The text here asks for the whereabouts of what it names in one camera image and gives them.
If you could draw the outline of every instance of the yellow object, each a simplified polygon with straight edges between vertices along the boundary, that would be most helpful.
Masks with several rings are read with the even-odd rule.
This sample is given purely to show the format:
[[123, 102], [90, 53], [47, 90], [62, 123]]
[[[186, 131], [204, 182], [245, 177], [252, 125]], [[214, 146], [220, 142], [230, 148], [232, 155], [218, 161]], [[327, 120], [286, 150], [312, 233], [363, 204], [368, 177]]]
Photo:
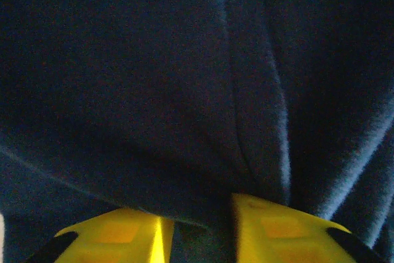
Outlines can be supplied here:
[[327, 233], [345, 227], [249, 195], [234, 194], [238, 263], [355, 263]]
[[77, 239], [55, 263], [169, 263], [174, 222], [132, 209], [117, 209], [67, 227], [55, 237]]

